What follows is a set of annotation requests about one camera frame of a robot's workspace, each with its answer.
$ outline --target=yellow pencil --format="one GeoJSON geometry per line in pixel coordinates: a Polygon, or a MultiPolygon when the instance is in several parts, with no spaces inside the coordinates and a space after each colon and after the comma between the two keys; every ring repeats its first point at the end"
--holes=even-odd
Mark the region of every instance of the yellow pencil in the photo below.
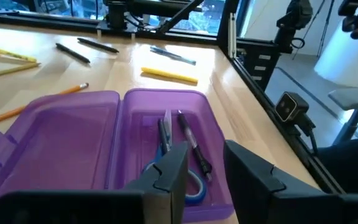
{"type": "Polygon", "coordinates": [[[9,68],[9,69],[5,69],[5,70],[1,70],[0,71],[0,75],[5,75],[8,73],[12,73],[12,72],[18,72],[18,71],[23,71],[29,68],[34,68],[34,67],[38,67],[40,65],[40,63],[28,63],[16,68],[9,68]]]}
{"type": "Polygon", "coordinates": [[[9,52],[7,50],[1,50],[0,49],[0,54],[8,55],[8,56],[18,58],[18,59],[21,59],[21,60],[25,60],[25,61],[28,61],[28,62],[37,62],[36,58],[25,56],[25,55],[19,55],[19,54],[13,53],[13,52],[9,52]]]}
{"type": "Polygon", "coordinates": [[[180,75],[180,74],[172,73],[172,72],[166,72],[166,71],[162,71],[162,70],[155,69],[155,68],[142,67],[142,71],[150,73],[150,74],[154,74],[154,75],[160,75],[160,76],[167,77],[167,78],[176,78],[176,79],[187,81],[187,82],[198,83],[197,78],[189,77],[186,75],[180,75]]]}

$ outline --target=table surface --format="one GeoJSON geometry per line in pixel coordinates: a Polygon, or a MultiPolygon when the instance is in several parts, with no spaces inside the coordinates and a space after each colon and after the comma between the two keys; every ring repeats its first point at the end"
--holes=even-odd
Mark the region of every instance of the table surface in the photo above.
{"type": "MultiPolygon", "coordinates": [[[[122,39],[96,34],[0,24],[0,49],[37,58],[38,68],[0,76],[0,114],[44,95],[58,93],[80,83],[84,91],[114,90],[121,96],[131,88],[168,88],[197,90],[205,94],[226,139],[233,139],[267,161],[300,180],[318,187],[252,92],[216,46],[195,45],[149,39],[122,39]],[[113,44],[120,53],[101,52],[77,42],[77,37],[113,44]],[[55,43],[86,55],[86,66],[58,51],[55,43]],[[196,66],[170,60],[150,52],[150,45],[165,47],[197,61],[196,66]],[[143,66],[193,75],[197,85],[142,74],[143,66]]],[[[0,58],[0,70],[18,62],[0,58]]],[[[14,122],[0,122],[5,132],[14,122]]],[[[235,215],[220,223],[236,223],[235,215]]]]}

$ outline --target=blue scissor handle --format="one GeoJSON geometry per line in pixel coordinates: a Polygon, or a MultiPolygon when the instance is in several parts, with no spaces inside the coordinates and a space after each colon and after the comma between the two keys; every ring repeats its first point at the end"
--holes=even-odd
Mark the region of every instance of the blue scissor handle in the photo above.
{"type": "MultiPolygon", "coordinates": [[[[157,148],[157,153],[156,153],[154,159],[152,159],[146,166],[144,166],[142,172],[144,172],[145,170],[150,168],[153,164],[158,162],[161,159],[161,157],[162,157],[162,149],[161,149],[161,145],[159,145],[157,148]]],[[[188,169],[187,173],[196,182],[199,190],[198,190],[197,194],[194,194],[194,195],[186,194],[185,203],[187,205],[196,205],[196,204],[201,203],[205,198],[206,184],[205,184],[205,181],[193,170],[188,169]]]]}

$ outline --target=purple pencil case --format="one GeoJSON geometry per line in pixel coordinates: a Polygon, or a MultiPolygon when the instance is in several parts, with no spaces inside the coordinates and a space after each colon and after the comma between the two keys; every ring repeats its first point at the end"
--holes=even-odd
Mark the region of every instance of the purple pencil case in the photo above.
{"type": "MultiPolygon", "coordinates": [[[[186,207],[183,222],[228,218],[234,209],[224,173],[224,136],[206,97],[196,91],[133,89],[123,100],[115,91],[96,91],[34,100],[0,132],[0,196],[26,189],[123,188],[154,158],[156,124],[165,110],[172,110],[173,142],[185,140],[177,123],[176,111],[182,110],[213,165],[203,203],[186,207]]],[[[196,192],[195,186],[188,184],[186,191],[196,192]]]]}

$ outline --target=scissors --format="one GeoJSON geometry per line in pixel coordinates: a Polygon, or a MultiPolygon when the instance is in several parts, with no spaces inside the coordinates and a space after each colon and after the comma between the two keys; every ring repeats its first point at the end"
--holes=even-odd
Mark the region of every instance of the scissors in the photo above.
{"type": "MultiPolygon", "coordinates": [[[[157,153],[155,157],[144,167],[143,172],[150,168],[153,164],[158,162],[168,151],[171,150],[172,142],[172,131],[169,125],[166,125],[168,122],[164,122],[163,119],[158,120],[158,133],[160,136],[160,144],[157,147],[157,153]]],[[[188,175],[195,181],[198,186],[198,192],[194,195],[186,194],[185,203],[187,205],[196,205],[201,203],[206,195],[206,183],[204,180],[193,170],[188,169],[188,175]]]]}

